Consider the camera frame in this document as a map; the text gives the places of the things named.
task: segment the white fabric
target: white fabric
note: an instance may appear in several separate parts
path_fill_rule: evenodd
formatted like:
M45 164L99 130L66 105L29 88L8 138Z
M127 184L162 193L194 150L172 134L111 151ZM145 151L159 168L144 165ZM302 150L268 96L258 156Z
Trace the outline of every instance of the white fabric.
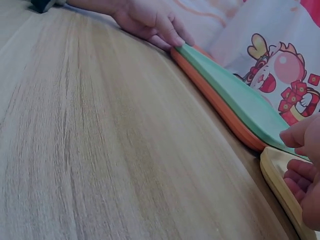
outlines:
M160 0L170 6L192 34L196 44L208 51L243 0Z

